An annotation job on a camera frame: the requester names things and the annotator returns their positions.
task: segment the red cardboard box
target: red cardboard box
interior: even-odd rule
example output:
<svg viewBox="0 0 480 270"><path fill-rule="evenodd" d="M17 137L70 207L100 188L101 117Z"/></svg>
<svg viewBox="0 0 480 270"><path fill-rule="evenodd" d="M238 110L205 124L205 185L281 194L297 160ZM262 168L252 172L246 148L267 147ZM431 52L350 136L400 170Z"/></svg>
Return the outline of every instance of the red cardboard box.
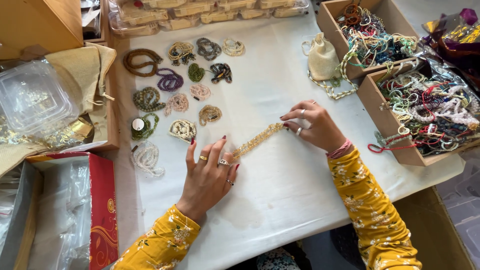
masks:
<svg viewBox="0 0 480 270"><path fill-rule="evenodd" d="M113 162L87 152L45 154L26 160L41 172L57 164L88 160L92 199L89 269L101 270L116 261L119 253Z"/></svg>

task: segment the ring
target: ring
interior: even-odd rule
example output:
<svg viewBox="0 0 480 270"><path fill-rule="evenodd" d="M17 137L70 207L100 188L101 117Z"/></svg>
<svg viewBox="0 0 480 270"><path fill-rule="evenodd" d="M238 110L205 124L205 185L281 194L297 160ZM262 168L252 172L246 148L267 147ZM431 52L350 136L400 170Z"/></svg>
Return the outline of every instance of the ring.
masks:
<svg viewBox="0 0 480 270"><path fill-rule="evenodd" d="M228 161L224 160L224 159L221 159L219 164L230 166L230 163Z"/></svg>

